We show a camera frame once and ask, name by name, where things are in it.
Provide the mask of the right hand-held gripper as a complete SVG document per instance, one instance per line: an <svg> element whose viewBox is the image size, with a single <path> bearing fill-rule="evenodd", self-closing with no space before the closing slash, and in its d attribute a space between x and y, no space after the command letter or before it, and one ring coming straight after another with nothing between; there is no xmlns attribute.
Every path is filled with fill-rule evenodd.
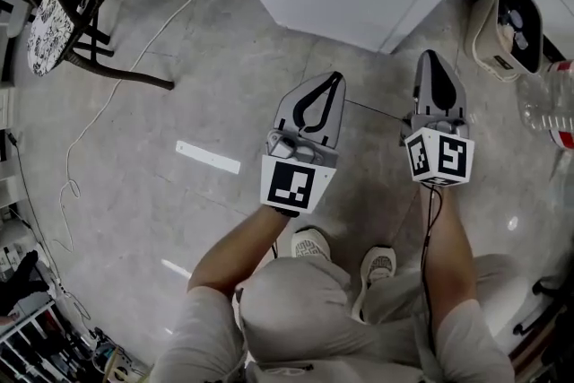
<svg viewBox="0 0 574 383"><path fill-rule="evenodd" d="M402 118L400 131L413 181L437 187L467 183L474 141L465 122L465 89L454 69L435 51L426 50L419 57L414 99L416 114ZM444 114L425 115L431 100Z"/></svg>

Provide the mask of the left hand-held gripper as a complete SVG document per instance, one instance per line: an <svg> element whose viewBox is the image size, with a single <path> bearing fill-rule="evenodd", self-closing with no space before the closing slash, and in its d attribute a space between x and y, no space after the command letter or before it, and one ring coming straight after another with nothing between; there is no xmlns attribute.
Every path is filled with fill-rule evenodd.
<svg viewBox="0 0 574 383"><path fill-rule="evenodd" d="M279 130L270 131L265 143L261 204L292 212L315 210L336 173L339 154L332 148L340 133L345 93L344 76L332 72L312 77L285 94L274 120ZM310 124L305 111L322 95L326 100L320 119Z"/></svg>

